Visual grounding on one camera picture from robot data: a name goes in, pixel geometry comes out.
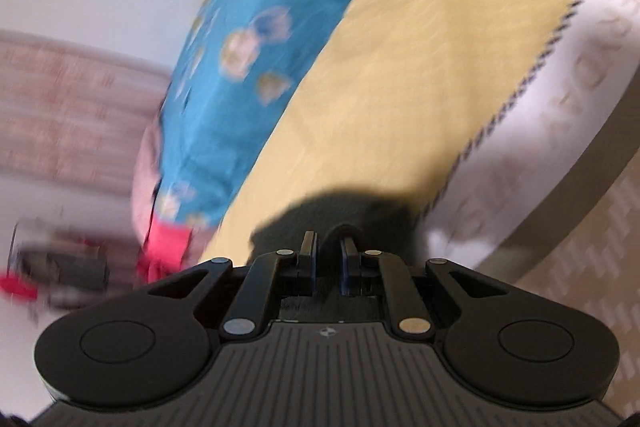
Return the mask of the blue floral quilt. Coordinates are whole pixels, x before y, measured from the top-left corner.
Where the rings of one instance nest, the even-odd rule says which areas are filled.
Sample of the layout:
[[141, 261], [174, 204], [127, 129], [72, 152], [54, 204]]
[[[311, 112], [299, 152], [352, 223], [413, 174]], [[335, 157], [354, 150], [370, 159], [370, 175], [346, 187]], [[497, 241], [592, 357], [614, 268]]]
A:
[[154, 211], [219, 223], [352, 0], [205, 0], [160, 110]]

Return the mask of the pink curtain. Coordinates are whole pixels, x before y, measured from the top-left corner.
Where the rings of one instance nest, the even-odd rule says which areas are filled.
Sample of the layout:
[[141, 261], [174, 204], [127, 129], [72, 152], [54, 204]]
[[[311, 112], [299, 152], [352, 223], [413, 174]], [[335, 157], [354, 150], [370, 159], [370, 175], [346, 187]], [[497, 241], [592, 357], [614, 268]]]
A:
[[166, 68], [135, 58], [2, 31], [2, 169], [129, 194], [169, 80]]

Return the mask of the yellow patterned bed sheet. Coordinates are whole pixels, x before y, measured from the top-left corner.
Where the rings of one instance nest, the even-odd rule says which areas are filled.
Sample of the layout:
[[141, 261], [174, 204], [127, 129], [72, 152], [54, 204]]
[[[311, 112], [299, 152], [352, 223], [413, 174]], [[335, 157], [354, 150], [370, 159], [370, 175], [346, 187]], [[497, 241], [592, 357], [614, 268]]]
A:
[[639, 146], [639, 0], [354, 0], [204, 251], [312, 195], [394, 194], [416, 264], [529, 262]]

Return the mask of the cluttered rack with red clothes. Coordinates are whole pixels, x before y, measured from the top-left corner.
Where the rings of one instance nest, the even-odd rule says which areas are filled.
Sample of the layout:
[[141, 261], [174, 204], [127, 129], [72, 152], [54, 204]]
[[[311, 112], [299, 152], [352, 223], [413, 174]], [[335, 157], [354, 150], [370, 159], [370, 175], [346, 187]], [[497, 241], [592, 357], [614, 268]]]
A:
[[30, 305], [75, 310], [108, 291], [104, 246], [42, 220], [14, 225], [1, 294]]

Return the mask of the dark green knit sweater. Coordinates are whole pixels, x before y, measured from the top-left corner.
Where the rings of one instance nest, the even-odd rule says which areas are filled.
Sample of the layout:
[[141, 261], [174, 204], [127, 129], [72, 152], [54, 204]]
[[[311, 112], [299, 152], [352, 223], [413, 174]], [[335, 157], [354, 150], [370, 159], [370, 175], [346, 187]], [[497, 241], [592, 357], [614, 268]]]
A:
[[318, 234], [318, 294], [326, 301], [342, 281], [341, 240], [349, 237], [358, 251], [385, 251], [416, 263], [414, 214], [405, 197], [364, 190], [336, 190], [312, 195], [288, 207], [277, 218], [255, 229], [247, 262], [278, 249], [296, 249], [304, 234]]

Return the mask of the pink red blanket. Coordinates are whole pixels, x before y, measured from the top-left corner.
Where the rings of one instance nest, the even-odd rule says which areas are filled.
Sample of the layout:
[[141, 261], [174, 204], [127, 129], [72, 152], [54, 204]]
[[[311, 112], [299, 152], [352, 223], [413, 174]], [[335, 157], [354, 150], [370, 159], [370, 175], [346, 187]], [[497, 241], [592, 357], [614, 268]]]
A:
[[188, 264], [191, 231], [161, 218], [156, 210], [160, 188], [162, 132], [154, 117], [142, 134], [131, 187], [131, 222], [141, 246], [137, 272], [144, 283], [178, 273]]

